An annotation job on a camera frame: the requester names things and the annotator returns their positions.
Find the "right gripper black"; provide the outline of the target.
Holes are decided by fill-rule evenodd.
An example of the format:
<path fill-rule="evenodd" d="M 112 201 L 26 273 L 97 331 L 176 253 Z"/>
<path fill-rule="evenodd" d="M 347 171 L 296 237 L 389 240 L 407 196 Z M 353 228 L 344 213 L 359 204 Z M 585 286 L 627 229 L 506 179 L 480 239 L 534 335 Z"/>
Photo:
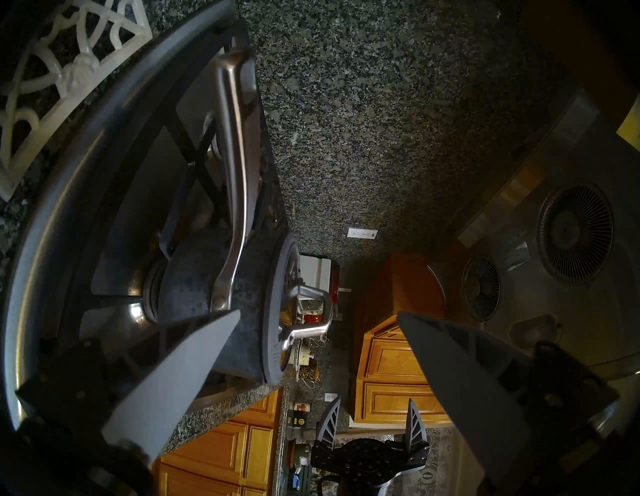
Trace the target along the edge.
<path fill-rule="evenodd" d="M 313 492 L 389 492 L 397 479 L 427 465 L 429 438 L 413 399 L 408 400 L 405 443 L 356 438 L 335 447 L 340 404 L 336 395 L 316 424 L 310 465 L 319 475 L 311 482 Z"/>

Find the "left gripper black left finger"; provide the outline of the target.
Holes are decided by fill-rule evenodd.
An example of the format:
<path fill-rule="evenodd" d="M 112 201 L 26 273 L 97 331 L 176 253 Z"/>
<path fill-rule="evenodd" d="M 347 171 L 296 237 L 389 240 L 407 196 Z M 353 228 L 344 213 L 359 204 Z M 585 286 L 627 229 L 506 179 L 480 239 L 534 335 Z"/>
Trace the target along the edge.
<path fill-rule="evenodd" d="M 31 410 L 15 462 L 147 464 L 200 392 L 239 310 L 178 322 L 111 349 L 79 340 L 44 361 L 16 395 Z"/>

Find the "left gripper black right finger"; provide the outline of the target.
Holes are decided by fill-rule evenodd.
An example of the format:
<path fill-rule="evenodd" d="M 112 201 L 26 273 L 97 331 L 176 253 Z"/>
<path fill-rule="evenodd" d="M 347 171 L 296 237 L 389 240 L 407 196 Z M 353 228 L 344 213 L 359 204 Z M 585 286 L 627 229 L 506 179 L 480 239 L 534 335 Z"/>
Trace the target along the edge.
<path fill-rule="evenodd" d="M 399 312 L 397 324 L 484 471 L 478 494 L 612 494 L 621 439 L 592 418 L 618 393 L 549 341 L 522 353 L 454 321 Z"/>

